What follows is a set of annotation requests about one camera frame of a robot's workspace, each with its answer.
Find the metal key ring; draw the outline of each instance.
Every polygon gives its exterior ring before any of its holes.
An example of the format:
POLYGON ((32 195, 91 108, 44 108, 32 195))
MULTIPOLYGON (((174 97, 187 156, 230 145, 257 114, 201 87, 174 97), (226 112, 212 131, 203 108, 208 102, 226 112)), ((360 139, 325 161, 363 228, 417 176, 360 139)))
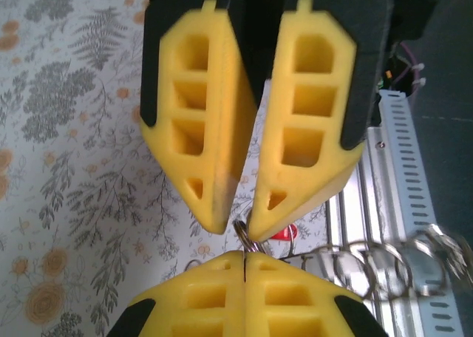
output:
POLYGON ((446 269, 445 265, 443 264, 442 260, 439 259, 436 255, 435 252, 427 245, 426 243, 420 241, 419 239, 410 239, 408 241, 402 242, 401 247, 403 248, 414 248, 417 251, 420 251, 421 253, 426 254, 433 260, 435 260, 440 267, 440 282, 438 283, 438 287, 430 287, 428 285, 422 285, 420 287, 417 287, 414 285, 414 282, 412 281, 412 287, 415 291, 415 294, 417 296, 422 296, 422 297, 430 297, 430 296, 442 296, 444 294, 444 290, 447 288, 447 280, 446 280, 446 269))
POLYGON ((342 246, 327 244, 327 245, 323 245, 323 246, 319 246, 317 248, 314 248, 311 251, 311 253, 320 254, 320 252, 322 252, 322 251, 326 251, 327 253, 331 253, 333 255, 333 271, 334 271, 336 277, 338 278, 338 280, 340 281, 340 283, 343 285, 343 287, 345 287, 348 290, 351 290, 353 293, 360 296, 360 298, 362 298, 362 299, 367 299, 369 296, 371 296, 373 294, 373 292, 376 288, 376 286, 375 286, 375 274, 372 271, 371 266, 366 265, 364 263, 364 258, 359 252, 343 251, 342 246), (354 291, 352 288, 348 287, 348 285, 345 282, 346 279, 344 279, 340 276, 340 272, 338 271, 338 268, 337 268, 338 267, 338 265, 337 265, 338 255, 340 253, 347 253, 347 254, 351 255, 363 267, 363 273, 366 276, 367 281, 368 281, 368 289, 367 289, 367 291, 364 295, 361 295, 361 294, 357 293, 356 291, 354 291))
POLYGON ((445 262, 450 273, 460 281, 467 279, 471 283, 472 259, 470 256, 472 249, 468 244, 464 245, 466 243, 464 238, 448 234, 442 227, 436 224, 429 225, 424 234, 435 246, 435 249, 446 254, 445 262))
MULTIPOLYGON (((375 273, 375 271, 373 270, 373 273, 374 273, 374 276, 375 276, 376 287, 380 287, 380 289, 383 290, 387 294, 387 300, 388 301, 398 299, 398 298, 401 298, 401 297, 409 296, 409 290, 412 286, 412 270, 411 270, 411 267, 409 266, 409 264, 407 263, 406 259, 404 258, 403 254, 396 247, 394 247, 393 245, 391 245, 389 243, 381 243, 381 242, 375 242, 375 241, 370 241, 370 240, 367 240, 367 241, 358 240, 358 241, 353 241, 353 242, 350 242, 350 243, 346 244, 344 246, 344 249, 345 248, 347 248, 349 251, 352 251, 352 252, 359 252, 362 256, 365 253, 365 254, 370 255, 372 257, 372 254, 373 254, 372 250, 384 251, 384 252, 387 252, 388 254, 390 254, 391 256, 393 256, 394 260, 395 260, 395 267, 397 268, 397 269, 395 269, 396 276, 398 277, 399 280, 402 281, 403 286, 404 286, 403 290, 400 293, 397 293, 397 294, 389 291, 388 287, 384 287, 382 284, 380 284, 379 279, 378 279, 378 274, 375 273), (356 245, 363 245, 363 246, 366 247, 366 250, 362 251, 362 250, 359 250, 359 249, 357 250, 357 249, 353 248, 353 246, 356 246, 356 245), (400 274, 400 272, 399 272, 399 269, 398 269, 399 268, 399 264, 398 264, 399 262, 405 268, 406 279, 401 278, 404 275, 400 274)), ((373 266, 369 262, 367 262, 367 264, 373 269, 373 266)))
POLYGON ((290 246, 289 246, 289 253, 287 254, 287 257, 293 257, 295 256, 294 254, 294 232, 293 232, 293 227, 289 225, 289 234, 290 234, 290 246))
POLYGON ((473 250, 464 237, 459 237, 458 245, 463 253, 465 259, 465 271, 462 278, 462 282, 466 283, 466 286, 470 289, 473 288, 473 250))
POLYGON ((268 254, 265 246, 261 242, 256 242, 248 237, 246 224, 242 220, 233 221, 234 230, 239 240, 242 242, 243 248, 248 252, 261 252, 268 254))

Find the fabric surface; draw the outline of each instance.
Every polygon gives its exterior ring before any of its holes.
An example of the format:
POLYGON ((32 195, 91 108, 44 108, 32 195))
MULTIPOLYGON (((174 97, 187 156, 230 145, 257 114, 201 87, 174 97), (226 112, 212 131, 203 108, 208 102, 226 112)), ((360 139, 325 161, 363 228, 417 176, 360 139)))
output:
MULTIPOLYGON (((0 0, 0 336, 104 336, 138 293, 241 248, 201 228, 140 136, 147 1, 0 0)), ((325 243, 323 209, 296 224, 298 252, 325 243)))

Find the fern leaf pattern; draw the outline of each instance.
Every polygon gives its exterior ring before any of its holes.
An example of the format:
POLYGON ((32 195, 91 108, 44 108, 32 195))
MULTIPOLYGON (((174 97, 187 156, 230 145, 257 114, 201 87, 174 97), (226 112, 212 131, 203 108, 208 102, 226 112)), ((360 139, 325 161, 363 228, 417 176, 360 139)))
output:
POLYGON ((103 240, 103 221, 141 222, 137 210, 136 185, 129 182, 120 171, 110 171, 97 178, 95 183, 79 183, 79 190, 67 195, 71 212, 69 236, 74 237, 74 248, 90 247, 103 240))
POLYGON ((158 244, 158 252, 166 261, 169 261, 179 252, 174 236, 169 233, 169 225, 176 225, 179 219, 169 204, 170 202, 178 204, 181 199, 174 192, 162 169, 151 175, 148 184, 158 185, 160 188, 159 194, 148 201, 145 209, 157 207, 158 215, 153 227, 153 240, 161 242, 158 244))
POLYGON ((40 21, 43 14, 46 14, 50 20, 66 18, 74 8, 72 0, 37 0, 28 6, 24 17, 30 21, 40 21))
POLYGON ((7 119, 12 117, 21 108, 23 91, 27 87, 28 71, 22 71, 12 81, 12 89, 0 94, 0 126, 7 125, 7 119))
POLYGON ((84 332, 78 325, 82 317, 77 313, 63 313, 58 324, 45 331, 41 337, 84 337, 84 332))
POLYGON ((23 110, 31 114, 21 128, 25 140, 45 143, 59 135, 57 127, 73 119, 77 97, 94 89, 94 72, 70 71, 70 61, 52 62, 30 82, 30 96, 23 110))
POLYGON ((129 263, 127 252, 123 249, 125 233, 115 233, 106 242, 101 254, 102 266, 92 278, 92 286, 99 301, 95 303, 90 318, 95 325, 97 336, 104 336, 110 325, 109 314, 118 305, 118 290, 116 288, 126 277, 126 265, 129 263))
POLYGON ((75 167, 71 164, 72 152, 63 152, 51 168, 51 177, 41 187, 44 199, 49 200, 39 211, 39 219, 43 228, 51 228, 55 221, 55 212, 62 207, 64 201, 63 192, 70 188, 75 167))
POLYGON ((82 36, 69 47, 75 48, 74 54, 78 55, 79 60, 85 60, 90 66, 102 70, 120 45, 119 40, 125 38, 123 32, 128 28, 118 21, 120 13, 116 8, 94 12, 86 17, 88 22, 75 31, 75 34, 82 36))

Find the keychain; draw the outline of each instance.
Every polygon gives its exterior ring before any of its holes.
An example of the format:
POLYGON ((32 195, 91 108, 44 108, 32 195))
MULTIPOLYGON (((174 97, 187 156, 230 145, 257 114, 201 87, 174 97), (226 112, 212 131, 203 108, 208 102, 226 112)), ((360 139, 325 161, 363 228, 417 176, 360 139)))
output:
POLYGON ((276 239, 279 241, 292 241, 297 237, 297 227, 294 224, 290 224, 284 230, 281 230, 270 239, 276 239))
MULTIPOLYGON (((236 220, 233 225, 246 251, 268 254, 266 242, 248 238, 243 221, 236 220)), ((364 240, 344 246, 329 243, 298 254, 294 253, 292 236, 288 255, 279 259, 335 282, 363 299, 392 301, 412 295, 442 296, 449 288, 449 277, 465 289, 473 289, 473 250, 463 237, 447 234, 435 224, 406 241, 364 240), (388 284, 392 277, 399 281, 398 291, 388 284)))

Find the yellow 3d printed part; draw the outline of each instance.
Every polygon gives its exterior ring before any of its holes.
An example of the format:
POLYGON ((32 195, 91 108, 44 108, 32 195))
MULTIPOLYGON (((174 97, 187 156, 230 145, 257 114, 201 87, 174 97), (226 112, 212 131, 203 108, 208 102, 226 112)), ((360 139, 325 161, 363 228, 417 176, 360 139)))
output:
POLYGON ((133 299, 109 337, 387 337, 360 298, 263 253, 233 251, 133 299))
POLYGON ((252 240, 273 236, 343 189, 362 153, 341 130, 356 45, 327 12, 299 0, 279 28, 262 138, 252 240))
POLYGON ((141 131, 205 230, 222 234, 256 117, 227 10, 205 0, 161 38, 157 122, 141 131))

